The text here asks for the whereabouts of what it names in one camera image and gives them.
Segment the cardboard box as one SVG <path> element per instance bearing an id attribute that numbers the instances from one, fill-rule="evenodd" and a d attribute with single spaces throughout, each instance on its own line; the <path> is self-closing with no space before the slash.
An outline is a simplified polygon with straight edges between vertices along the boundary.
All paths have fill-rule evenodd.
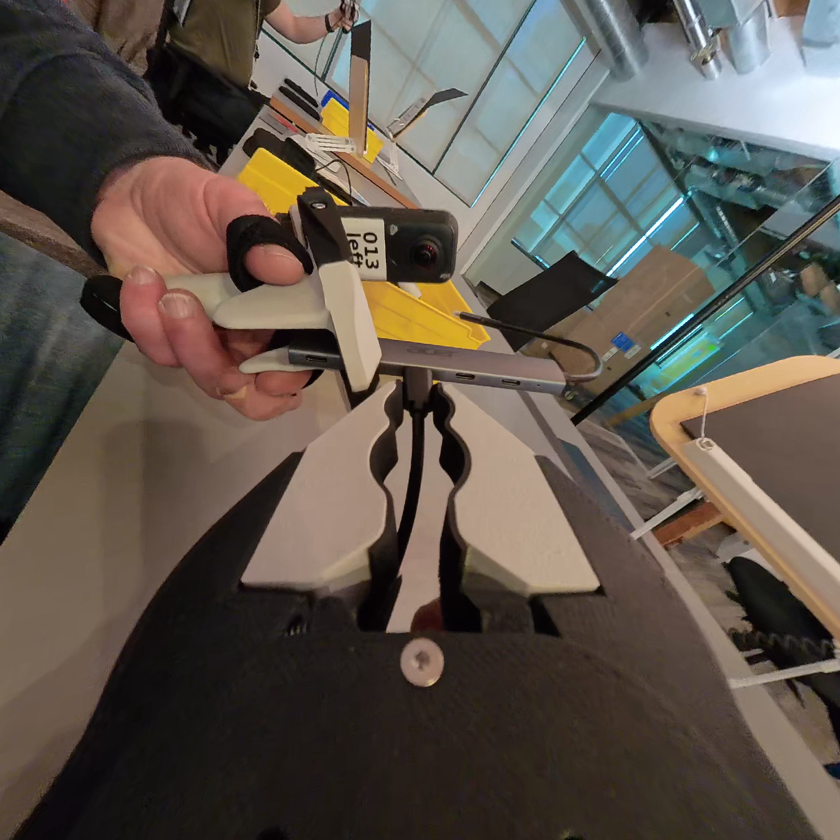
<path id="1" fill-rule="evenodd" d="M 547 333 L 585 344 L 605 360 L 613 351 L 619 360 L 636 361 L 713 291 L 696 262 L 656 245 L 612 289 Z"/>

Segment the person's jeans leg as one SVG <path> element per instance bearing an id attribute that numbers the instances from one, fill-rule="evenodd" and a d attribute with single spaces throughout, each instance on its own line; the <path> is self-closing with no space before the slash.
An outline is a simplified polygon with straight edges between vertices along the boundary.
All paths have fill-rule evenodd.
<path id="1" fill-rule="evenodd" d="M 84 282 L 2 234 L 1 540 L 122 345 L 81 309 Z"/>

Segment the yellow plastic bin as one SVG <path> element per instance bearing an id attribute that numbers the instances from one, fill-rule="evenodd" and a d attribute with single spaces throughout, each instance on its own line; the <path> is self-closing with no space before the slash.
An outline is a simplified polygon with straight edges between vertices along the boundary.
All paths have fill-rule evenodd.
<path id="1" fill-rule="evenodd" d="M 303 189 L 314 182 L 275 155 L 259 150 L 250 154 L 245 146 L 258 130 L 278 140 L 304 140 L 303 130 L 313 128 L 314 123 L 304 112 L 273 98 L 235 146 L 222 173 L 249 187 L 273 214 L 283 214 Z M 256 163 L 250 162 L 253 155 Z M 337 160 L 327 165 L 317 163 L 316 167 L 321 175 L 334 175 L 334 181 L 359 203 L 419 208 L 411 191 L 394 185 L 389 172 L 380 164 L 369 164 L 352 155 L 339 155 Z M 380 338 L 468 350 L 476 350 L 490 340 L 489 333 L 480 325 L 454 318 L 454 312 L 468 311 L 469 304 L 452 281 L 420 285 L 418 297 L 384 282 L 368 282 L 364 294 Z"/>

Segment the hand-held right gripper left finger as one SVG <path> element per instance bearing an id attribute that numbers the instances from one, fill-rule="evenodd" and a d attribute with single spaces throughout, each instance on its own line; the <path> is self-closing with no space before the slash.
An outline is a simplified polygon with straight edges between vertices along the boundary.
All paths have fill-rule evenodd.
<path id="1" fill-rule="evenodd" d="M 242 576 L 252 589 L 340 599 L 388 624 L 400 590 L 392 494 L 403 387 L 385 384 L 303 452 Z"/>

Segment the grey usb hub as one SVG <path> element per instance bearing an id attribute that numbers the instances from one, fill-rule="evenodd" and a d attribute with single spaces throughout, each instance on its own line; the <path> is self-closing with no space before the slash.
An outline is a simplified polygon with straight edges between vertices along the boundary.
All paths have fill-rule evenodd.
<path id="1" fill-rule="evenodd" d="M 436 382 L 551 395 L 562 394 L 567 386 L 560 367 L 547 359 L 394 339 L 379 339 L 379 343 L 377 372 L 382 375 L 401 376 L 405 369 L 428 369 Z M 301 331 L 283 350 L 291 364 L 306 369 L 346 370 L 337 340 L 326 330 Z"/>

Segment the light wooden desk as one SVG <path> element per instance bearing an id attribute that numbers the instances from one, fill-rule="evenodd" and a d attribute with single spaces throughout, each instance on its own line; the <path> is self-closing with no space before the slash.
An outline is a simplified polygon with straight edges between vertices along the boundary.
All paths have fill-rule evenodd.
<path id="1" fill-rule="evenodd" d="M 313 142 L 316 136 L 331 137 L 331 132 L 322 124 L 314 97 L 285 77 L 235 151 L 249 158 L 265 148 L 351 204 L 420 208 L 413 191 L 382 163 L 323 148 Z"/>

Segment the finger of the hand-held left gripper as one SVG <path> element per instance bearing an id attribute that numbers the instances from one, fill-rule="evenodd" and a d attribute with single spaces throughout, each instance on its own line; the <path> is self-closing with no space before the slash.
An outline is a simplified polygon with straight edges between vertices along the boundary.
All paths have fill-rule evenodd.
<path id="1" fill-rule="evenodd" d="M 359 272 L 343 260 L 323 264 L 318 275 L 350 389 L 365 392 L 379 371 L 382 348 Z"/>

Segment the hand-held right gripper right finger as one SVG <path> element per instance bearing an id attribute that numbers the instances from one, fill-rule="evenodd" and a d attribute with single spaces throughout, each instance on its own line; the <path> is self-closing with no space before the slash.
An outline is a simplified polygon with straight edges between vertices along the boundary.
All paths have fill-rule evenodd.
<path id="1" fill-rule="evenodd" d="M 444 617 L 530 617 L 544 595 L 601 582 L 550 483 L 557 466 L 450 384 L 436 386 L 446 503 L 438 578 Z"/>

